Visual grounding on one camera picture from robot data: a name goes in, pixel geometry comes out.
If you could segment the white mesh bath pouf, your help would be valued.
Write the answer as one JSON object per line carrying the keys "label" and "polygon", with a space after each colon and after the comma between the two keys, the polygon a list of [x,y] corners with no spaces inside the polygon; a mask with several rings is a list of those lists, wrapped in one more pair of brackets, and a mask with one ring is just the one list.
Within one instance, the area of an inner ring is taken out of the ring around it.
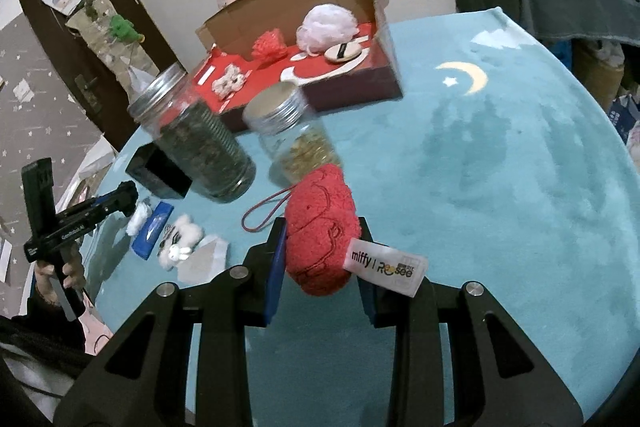
{"label": "white mesh bath pouf", "polygon": [[305,16],[296,30],[298,48],[310,56],[323,54],[331,46],[349,42],[359,34],[352,11],[337,4],[319,4]]}

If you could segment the small jar gold beads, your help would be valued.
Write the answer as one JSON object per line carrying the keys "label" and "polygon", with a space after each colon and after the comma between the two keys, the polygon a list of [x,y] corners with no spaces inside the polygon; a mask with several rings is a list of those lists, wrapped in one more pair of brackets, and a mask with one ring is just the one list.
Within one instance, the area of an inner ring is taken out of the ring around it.
{"label": "small jar gold beads", "polygon": [[244,107],[242,118],[291,184],[324,165],[342,165],[321,119],[293,81],[259,92]]}

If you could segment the red bunny sponge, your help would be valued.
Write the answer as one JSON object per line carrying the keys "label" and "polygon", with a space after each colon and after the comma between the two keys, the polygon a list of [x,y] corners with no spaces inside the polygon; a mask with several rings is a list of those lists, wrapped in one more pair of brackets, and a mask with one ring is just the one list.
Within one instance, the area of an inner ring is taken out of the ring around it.
{"label": "red bunny sponge", "polygon": [[356,275],[368,283],[416,297],[427,259],[364,237],[343,170],[323,165],[280,192],[285,197],[285,270],[302,291],[326,297]]}

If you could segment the white translucent pouch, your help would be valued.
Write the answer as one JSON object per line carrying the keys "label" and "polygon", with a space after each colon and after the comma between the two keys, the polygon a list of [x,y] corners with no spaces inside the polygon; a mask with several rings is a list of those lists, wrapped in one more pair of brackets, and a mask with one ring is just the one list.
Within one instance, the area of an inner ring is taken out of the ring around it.
{"label": "white translucent pouch", "polygon": [[229,243],[207,235],[196,251],[178,265],[178,281],[186,286],[207,284],[227,268]]}

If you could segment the beige powder puff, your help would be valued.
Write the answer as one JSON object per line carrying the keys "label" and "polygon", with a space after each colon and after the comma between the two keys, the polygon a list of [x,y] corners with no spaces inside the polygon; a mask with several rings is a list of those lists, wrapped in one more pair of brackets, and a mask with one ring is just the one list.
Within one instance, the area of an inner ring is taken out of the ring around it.
{"label": "beige powder puff", "polygon": [[324,52],[324,58],[332,64],[343,64],[355,60],[362,53],[359,42],[352,40],[331,46]]}

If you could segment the beige hanging organizer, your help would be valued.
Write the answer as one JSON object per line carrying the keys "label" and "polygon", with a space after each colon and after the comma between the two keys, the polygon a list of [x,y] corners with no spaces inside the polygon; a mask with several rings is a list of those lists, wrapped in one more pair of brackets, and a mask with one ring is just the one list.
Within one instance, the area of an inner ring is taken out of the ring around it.
{"label": "beige hanging organizer", "polygon": [[128,96],[128,66],[137,67],[155,77],[160,70],[145,51],[145,40],[142,43],[126,43],[117,41],[110,35],[110,19],[116,14],[119,12],[115,10],[111,0],[87,0],[67,20],[65,26],[85,41],[93,54],[114,74]]}

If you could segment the coral crochet scrubber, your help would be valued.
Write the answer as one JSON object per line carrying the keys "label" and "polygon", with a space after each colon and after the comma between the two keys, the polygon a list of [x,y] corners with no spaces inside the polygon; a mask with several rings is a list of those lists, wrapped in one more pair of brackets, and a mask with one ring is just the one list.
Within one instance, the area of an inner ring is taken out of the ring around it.
{"label": "coral crochet scrubber", "polygon": [[287,55],[288,46],[279,28],[265,31],[255,40],[252,47],[252,57],[262,64],[280,61]]}

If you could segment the teal plush table cover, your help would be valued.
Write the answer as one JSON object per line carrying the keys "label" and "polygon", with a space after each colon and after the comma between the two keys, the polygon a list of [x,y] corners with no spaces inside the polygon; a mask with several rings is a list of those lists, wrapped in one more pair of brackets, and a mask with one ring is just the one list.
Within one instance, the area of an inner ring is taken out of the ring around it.
{"label": "teal plush table cover", "polygon": [[[479,281],[590,418],[639,349],[639,175],[608,116],[570,72],[498,9],[390,28],[404,97],[322,116],[375,241],[427,257],[426,276]],[[470,90],[449,63],[480,66]],[[242,262],[268,230],[242,214],[285,184],[255,133],[250,189],[230,204],[178,200]],[[85,239],[88,289],[112,331],[163,281],[112,216]],[[355,277],[314,298],[285,277],[268,329],[247,329],[255,426],[384,426],[393,329],[374,329]]]}

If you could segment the blue sponge pack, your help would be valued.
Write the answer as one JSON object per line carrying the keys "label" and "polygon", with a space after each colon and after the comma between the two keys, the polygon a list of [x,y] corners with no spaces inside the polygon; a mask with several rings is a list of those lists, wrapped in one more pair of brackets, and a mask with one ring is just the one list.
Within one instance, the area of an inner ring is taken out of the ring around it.
{"label": "blue sponge pack", "polygon": [[173,205],[168,202],[159,202],[149,217],[143,221],[142,227],[131,244],[132,251],[138,257],[143,260],[149,259],[173,211]]}

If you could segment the cream crochet scrunchie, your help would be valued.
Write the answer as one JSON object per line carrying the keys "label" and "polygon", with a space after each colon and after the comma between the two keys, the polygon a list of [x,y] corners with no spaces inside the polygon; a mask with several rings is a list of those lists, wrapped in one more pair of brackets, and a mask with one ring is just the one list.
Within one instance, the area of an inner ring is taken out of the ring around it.
{"label": "cream crochet scrunchie", "polygon": [[212,83],[212,91],[220,101],[224,101],[232,94],[239,92],[245,84],[246,75],[238,65],[229,64],[221,77]]}

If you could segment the red cardboard box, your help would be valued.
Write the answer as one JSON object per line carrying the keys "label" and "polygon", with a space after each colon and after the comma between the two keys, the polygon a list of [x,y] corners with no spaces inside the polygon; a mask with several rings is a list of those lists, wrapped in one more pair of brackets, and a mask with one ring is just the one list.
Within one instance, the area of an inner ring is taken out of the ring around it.
{"label": "red cardboard box", "polygon": [[378,0],[234,0],[198,28],[207,51],[196,89],[233,132],[244,106],[280,81],[326,112],[401,98]]}

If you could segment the dark wooden door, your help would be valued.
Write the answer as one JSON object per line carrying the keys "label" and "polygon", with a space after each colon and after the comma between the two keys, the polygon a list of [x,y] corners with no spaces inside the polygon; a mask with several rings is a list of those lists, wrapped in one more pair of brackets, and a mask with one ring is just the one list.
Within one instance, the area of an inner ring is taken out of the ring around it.
{"label": "dark wooden door", "polygon": [[18,0],[43,51],[104,138],[121,150],[138,129],[128,113],[130,67],[157,75],[178,61],[140,0]]}

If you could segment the white fluffy bunny clip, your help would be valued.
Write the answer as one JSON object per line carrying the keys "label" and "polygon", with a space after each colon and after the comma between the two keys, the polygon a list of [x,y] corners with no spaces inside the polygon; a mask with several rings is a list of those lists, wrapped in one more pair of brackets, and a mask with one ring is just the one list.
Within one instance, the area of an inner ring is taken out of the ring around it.
{"label": "white fluffy bunny clip", "polygon": [[183,213],[165,229],[160,240],[158,263],[165,271],[174,269],[192,255],[203,237],[203,228]]}

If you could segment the plastic bag on door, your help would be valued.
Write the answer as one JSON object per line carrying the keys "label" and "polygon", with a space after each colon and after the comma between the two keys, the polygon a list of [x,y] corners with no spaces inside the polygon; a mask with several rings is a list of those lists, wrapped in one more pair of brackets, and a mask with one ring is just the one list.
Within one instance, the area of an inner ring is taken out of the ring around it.
{"label": "plastic bag on door", "polygon": [[155,80],[155,76],[134,66],[128,66],[127,72],[130,80],[128,98],[129,102],[132,103],[149,88],[149,85]]}

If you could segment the small white cotton roll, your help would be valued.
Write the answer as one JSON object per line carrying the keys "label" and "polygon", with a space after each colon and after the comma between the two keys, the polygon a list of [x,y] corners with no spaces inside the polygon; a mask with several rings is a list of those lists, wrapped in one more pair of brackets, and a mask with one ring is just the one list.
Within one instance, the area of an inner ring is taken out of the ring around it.
{"label": "small white cotton roll", "polygon": [[134,213],[130,217],[126,226],[126,235],[129,237],[136,237],[145,225],[149,217],[152,216],[153,210],[147,202],[139,202],[134,210]]}

